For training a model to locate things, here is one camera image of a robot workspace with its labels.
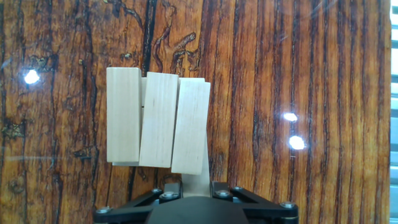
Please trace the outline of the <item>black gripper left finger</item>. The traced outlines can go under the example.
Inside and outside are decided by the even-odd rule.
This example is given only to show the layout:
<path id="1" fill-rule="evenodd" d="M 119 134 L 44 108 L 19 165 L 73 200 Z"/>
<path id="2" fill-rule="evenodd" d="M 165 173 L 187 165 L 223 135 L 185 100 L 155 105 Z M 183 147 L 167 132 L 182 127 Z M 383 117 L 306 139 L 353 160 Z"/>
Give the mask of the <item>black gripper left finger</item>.
<path id="1" fill-rule="evenodd" d="M 164 190 L 154 188 L 118 208 L 102 207 L 93 212 L 94 223 L 145 223 L 153 209 L 166 202 L 182 198 L 180 183 L 165 184 Z"/>

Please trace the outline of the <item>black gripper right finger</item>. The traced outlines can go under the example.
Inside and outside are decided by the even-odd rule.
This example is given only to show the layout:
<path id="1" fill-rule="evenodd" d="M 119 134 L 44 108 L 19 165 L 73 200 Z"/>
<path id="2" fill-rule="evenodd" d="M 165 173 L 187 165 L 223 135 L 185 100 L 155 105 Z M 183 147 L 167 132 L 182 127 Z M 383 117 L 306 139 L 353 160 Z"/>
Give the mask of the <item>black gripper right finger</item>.
<path id="1" fill-rule="evenodd" d="M 293 202 L 271 202 L 242 187 L 231 187 L 226 182 L 213 181 L 211 198 L 225 200 L 241 208 L 248 223 L 298 224 L 299 208 Z"/>

